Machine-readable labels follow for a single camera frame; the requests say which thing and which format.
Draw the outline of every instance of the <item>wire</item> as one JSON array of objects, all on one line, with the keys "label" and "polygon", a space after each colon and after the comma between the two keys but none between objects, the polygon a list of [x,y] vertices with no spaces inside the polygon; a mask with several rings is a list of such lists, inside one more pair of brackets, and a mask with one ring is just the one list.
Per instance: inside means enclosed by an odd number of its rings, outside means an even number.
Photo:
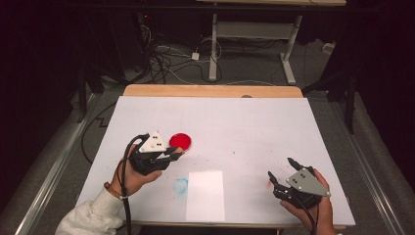
[{"label": "wire", "polygon": [[296,195],[291,195],[291,196],[292,196],[292,198],[294,198],[299,203],[300,207],[307,214],[308,219],[311,222],[312,228],[311,228],[310,235],[315,235],[315,233],[317,232],[317,225],[316,225],[316,223],[314,221],[314,218],[312,217],[310,211],[308,211],[308,209],[304,206],[304,204],[300,201],[300,199]]},{"label": "wire", "polygon": [[[127,226],[127,234],[131,235],[131,211],[129,207],[128,197],[127,197],[127,188],[125,188],[125,168],[127,165],[128,160],[128,153],[131,149],[131,146],[134,144],[134,142],[139,139],[141,135],[137,135],[134,137],[125,148],[124,156],[122,158],[122,161],[119,162],[118,166],[116,167],[116,176],[119,181],[119,185],[121,186],[121,195],[122,195],[122,201],[124,203],[124,209],[125,209],[125,220],[126,220],[126,226]],[[119,179],[119,167],[122,164],[122,170],[121,170],[121,179]]]},{"label": "wire", "polygon": [[112,103],[112,104],[110,104],[109,106],[107,106],[105,109],[103,109],[99,114],[97,114],[92,120],[91,120],[91,122],[89,122],[89,124],[86,126],[86,128],[85,128],[85,131],[83,131],[83,133],[82,133],[82,137],[81,137],[81,140],[80,140],[80,147],[81,147],[81,150],[82,150],[82,154],[83,154],[83,157],[85,157],[85,160],[87,161],[87,162],[89,162],[90,164],[92,164],[92,161],[88,158],[88,155],[86,154],[86,151],[85,151],[85,146],[84,146],[84,139],[85,139],[85,134],[86,134],[86,131],[88,131],[88,129],[89,129],[89,127],[92,125],[92,123],[101,115],[101,114],[103,114],[105,111],[107,111],[110,107],[112,107],[112,106],[114,106],[116,104],[116,102],[114,102],[114,103]]}]

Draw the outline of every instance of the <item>wristband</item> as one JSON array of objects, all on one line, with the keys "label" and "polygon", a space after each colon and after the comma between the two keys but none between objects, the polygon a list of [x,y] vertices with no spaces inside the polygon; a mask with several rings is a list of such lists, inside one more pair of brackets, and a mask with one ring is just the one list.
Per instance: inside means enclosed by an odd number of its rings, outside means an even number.
[{"label": "wristband", "polygon": [[118,192],[116,192],[116,191],[113,189],[113,187],[111,187],[111,184],[110,184],[109,182],[105,182],[105,183],[104,183],[104,187],[107,189],[107,191],[108,191],[109,193],[111,193],[114,197],[116,197],[116,198],[118,198],[118,199],[120,199],[120,200],[128,198],[128,196],[126,196],[126,197],[122,197],[122,195],[119,195],[119,193],[118,193]]}]

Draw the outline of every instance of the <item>human hand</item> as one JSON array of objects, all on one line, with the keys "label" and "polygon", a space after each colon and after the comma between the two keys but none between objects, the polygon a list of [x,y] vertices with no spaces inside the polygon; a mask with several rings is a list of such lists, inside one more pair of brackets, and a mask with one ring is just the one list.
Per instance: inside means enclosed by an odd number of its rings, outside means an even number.
[{"label": "human hand", "polygon": [[[131,146],[128,152],[128,156],[130,156],[134,147],[135,145]],[[119,195],[122,195],[121,185],[119,181],[122,178],[122,168],[124,164],[126,164],[124,186],[127,189],[127,196],[135,194],[138,190],[140,190],[141,187],[143,187],[144,184],[155,181],[162,174],[161,170],[156,170],[149,173],[148,175],[142,175],[132,168],[130,161],[124,162],[121,160],[115,170],[113,181],[111,182],[111,187]]]},{"label": "human hand", "polygon": [[[315,177],[317,180],[328,190],[330,189],[329,184],[326,179],[318,172],[317,169],[314,170]],[[281,201],[280,205],[283,206],[288,212],[292,213],[297,217],[302,225],[311,232],[312,224],[307,214],[303,209],[298,209],[294,207],[287,201]],[[314,218],[314,221],[317,221],[317,207],[318,207],[318,223],[316,229],[316,235],[335,235],[336,230],[333,226],[333,207],[330,199],[328,197],[322,197],[319,205],[314,206],[310,210],[310,214]]]}]

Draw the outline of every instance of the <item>wooden table edge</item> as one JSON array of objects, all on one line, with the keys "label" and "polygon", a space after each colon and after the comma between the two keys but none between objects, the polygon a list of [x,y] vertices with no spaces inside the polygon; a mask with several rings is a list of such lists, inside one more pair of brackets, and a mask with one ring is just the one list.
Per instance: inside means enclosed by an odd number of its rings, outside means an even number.
[{"label": "wooden table edge", "polygon": [[161,85],[131,84],[124,96],[218,97],[218,98],[303,98],[296,86]]}]

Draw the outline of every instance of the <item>sleeve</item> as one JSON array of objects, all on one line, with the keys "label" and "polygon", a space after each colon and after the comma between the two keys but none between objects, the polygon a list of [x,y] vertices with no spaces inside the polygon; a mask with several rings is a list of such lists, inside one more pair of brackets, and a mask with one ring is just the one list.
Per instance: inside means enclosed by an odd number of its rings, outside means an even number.
[{"label": "sleeve", "polygon": [[67,234],[116,234],[123,219],[118,215],[122,200],[103,188],[94,201],[87,201],[70,211],[56,230],[56,235]]}]

